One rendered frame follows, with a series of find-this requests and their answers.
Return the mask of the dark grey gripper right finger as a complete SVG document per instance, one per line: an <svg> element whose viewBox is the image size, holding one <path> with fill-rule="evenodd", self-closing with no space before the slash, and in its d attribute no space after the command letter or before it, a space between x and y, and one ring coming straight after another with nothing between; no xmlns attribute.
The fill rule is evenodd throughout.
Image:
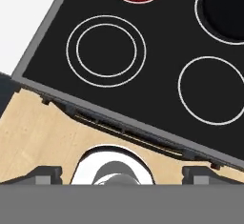
<svg viewBox="0 0 244 224"><path fill-rule="evenodd" d="M241 182L230 179L225 176L218 175L205 166L184 166L182 168L182 184L189 185L223 185L232 184L240 185Z"/></svg>

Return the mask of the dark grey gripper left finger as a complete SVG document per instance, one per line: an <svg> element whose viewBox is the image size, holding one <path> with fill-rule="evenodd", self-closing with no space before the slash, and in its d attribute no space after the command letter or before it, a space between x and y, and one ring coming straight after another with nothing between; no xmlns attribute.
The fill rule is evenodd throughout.
<svg viewBox="0 0 244 224"><path fill-rule="evenodd" d="M38 166L26 175L0 182L0 185L62 185L61 166Z"/></svg>

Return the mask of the white and grey round thing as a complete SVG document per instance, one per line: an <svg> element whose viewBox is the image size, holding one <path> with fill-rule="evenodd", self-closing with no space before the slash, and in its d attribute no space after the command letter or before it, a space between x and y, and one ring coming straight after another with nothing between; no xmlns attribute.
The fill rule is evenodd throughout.
<svg viewBox="0 0 244 224"><path fill-rule="evenodd" d="M80 158L72 185L154 185L152 171L135 152L123 146L98 145Z"/></svg>

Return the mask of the dark grey cupboard front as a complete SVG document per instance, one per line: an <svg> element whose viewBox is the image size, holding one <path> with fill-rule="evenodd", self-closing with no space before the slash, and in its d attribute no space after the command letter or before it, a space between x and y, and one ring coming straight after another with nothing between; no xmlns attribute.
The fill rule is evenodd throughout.
<svg viewBox="0 0 244 224"><path fill-rule="evenodd" d="M19 92L21 86L0 72L0 117L8 106L13 94Z"/></svg>

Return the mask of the black glass hob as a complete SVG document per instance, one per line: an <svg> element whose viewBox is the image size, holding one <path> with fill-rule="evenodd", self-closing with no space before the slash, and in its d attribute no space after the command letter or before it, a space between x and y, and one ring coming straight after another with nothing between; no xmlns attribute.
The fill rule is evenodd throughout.
<svg viewBox="0 0 244 224"><path fill-rule="evenodd" d="M244 172L244 41L203 0L54 0L12 79L65 112Z"/></svg>

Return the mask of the black round pan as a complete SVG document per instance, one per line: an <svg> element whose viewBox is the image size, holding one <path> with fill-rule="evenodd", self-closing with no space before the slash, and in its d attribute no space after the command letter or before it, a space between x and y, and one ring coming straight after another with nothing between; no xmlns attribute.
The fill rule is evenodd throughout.
<svg viewBox="0 0 244 224"><path fill-rule="evenodd" d="M222 36L244 41L244 0L203 0L203 12Z"/></svg>

